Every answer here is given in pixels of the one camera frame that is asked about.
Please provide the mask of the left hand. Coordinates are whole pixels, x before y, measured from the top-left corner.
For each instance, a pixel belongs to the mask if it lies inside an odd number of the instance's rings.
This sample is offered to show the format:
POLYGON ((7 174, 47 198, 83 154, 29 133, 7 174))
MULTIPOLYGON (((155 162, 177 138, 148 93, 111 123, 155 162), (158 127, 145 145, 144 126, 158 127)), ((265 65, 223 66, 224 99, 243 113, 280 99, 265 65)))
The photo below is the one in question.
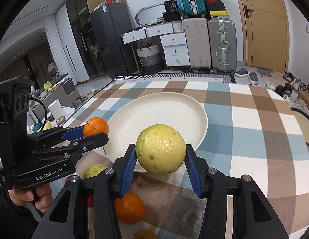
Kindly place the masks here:
POLYGON ((31 190, 23 190, 14 186, 8 191, 11 201, 19 206, 26 207, 26 202, 33 202, 37 195, 39 199, 35 202, 35 207, 42 213, 45 213, 53 201, 52 189, 49 183, 41 185, 35 189, 35 194, 31 190))

